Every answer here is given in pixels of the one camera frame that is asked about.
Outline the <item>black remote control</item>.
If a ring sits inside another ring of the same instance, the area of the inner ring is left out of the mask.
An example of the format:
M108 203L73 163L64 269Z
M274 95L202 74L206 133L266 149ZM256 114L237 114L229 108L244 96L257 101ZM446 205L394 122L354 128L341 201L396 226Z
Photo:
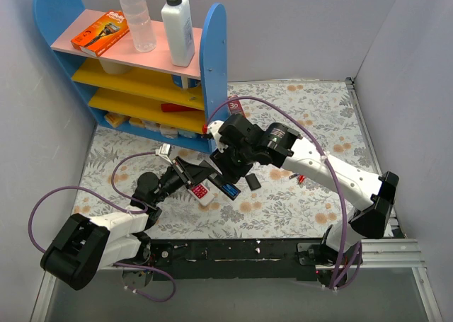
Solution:
M241 193L241 191L234 184L228 183L221 174L212 173L207 179L230 200L235 200Z

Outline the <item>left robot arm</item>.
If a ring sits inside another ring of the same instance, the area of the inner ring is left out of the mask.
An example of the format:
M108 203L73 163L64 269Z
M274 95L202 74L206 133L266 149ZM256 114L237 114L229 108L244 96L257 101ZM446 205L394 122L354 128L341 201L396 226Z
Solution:
M80 290L106 266L120 261L148 264L151 239L145 232L162 213L158 204L179 188L192 190L214 172L206 161L195 165L177 157L162 176L141 174L124 212L97 217L71 215L44 252L41 268Z

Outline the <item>black battery cover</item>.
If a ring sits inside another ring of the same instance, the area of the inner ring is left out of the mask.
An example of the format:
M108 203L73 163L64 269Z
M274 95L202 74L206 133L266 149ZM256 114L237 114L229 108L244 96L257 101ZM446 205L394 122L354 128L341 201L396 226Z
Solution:
M260 189L261 188L261 184L258 180L258 178L256 177L256 175L254 173L251 173L251 174L248 174L246 177L246 182L250 188L251 191L254 191L254 190L257 190L257 189Z

